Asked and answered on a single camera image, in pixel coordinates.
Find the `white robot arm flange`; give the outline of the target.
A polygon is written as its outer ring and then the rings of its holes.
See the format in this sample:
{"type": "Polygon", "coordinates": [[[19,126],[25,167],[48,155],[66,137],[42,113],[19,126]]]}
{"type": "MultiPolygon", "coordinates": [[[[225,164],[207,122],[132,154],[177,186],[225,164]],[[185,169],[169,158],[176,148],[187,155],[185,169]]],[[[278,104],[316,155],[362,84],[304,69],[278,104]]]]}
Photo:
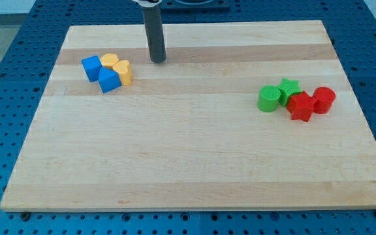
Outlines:
{"type": "Polygon", "coordinates": [[[132,0],[144,8],[156,7],[161,4],[162,0],[132,0]]]}

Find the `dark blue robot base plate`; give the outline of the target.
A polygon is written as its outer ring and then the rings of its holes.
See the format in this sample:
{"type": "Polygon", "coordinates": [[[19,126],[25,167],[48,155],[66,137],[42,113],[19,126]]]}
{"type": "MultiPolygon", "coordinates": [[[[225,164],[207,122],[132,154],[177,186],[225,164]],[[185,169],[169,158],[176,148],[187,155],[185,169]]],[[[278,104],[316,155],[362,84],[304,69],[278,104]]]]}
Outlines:
{"type": "Polygon", "coordinates": [[[162,10],[226,10],[229,0],[162,0],[162,10]]]}

